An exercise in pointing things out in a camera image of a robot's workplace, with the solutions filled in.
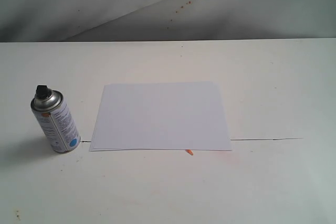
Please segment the black spray cap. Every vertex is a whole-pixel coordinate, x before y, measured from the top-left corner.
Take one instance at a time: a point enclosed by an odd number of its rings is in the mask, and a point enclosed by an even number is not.
[[[36,97],[38,99],[47,99],[51,96],[51,89],[48,89],[46,85],[38,85],[36,88]]]

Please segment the white table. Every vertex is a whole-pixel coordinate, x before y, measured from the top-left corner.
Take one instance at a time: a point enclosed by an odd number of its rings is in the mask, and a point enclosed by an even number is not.
[[[335,223],[335,52],[336,39],[0,44],[0,222]],[[60,155],[29,107],[38,84],[63,92],[90,141],[105,84],[201,80],[221,87],[232,139],[255,140]]]

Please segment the can label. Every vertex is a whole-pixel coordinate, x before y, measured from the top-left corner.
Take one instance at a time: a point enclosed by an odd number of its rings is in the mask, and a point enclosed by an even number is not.
[[[80,136],[65,100],[50,112],[33,113],[54,151],[68,152],[78,146]]]

